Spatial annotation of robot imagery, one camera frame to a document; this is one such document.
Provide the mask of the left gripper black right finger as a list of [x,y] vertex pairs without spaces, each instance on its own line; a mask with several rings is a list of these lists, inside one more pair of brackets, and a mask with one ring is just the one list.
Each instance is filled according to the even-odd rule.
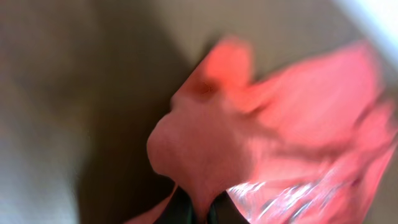
[[249,224],[224,191],[211,204],[207,224]]

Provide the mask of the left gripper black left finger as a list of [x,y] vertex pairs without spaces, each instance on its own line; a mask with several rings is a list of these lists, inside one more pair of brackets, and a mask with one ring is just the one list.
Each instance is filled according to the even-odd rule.
[[177,187],[154,224],[196,224],[196,220],[190,197],[183,189]]

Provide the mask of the red printed t-shirt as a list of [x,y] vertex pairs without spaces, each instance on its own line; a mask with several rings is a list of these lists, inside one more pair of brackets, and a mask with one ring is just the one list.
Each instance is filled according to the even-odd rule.
[[360,40],[251,78],[251,47],[228,38],[177,90],[147,140],[175,188],[133,223],[154,223],[177,187],[196,223],[224,191],[249,223],[364,221],[397,146],[373,48]]

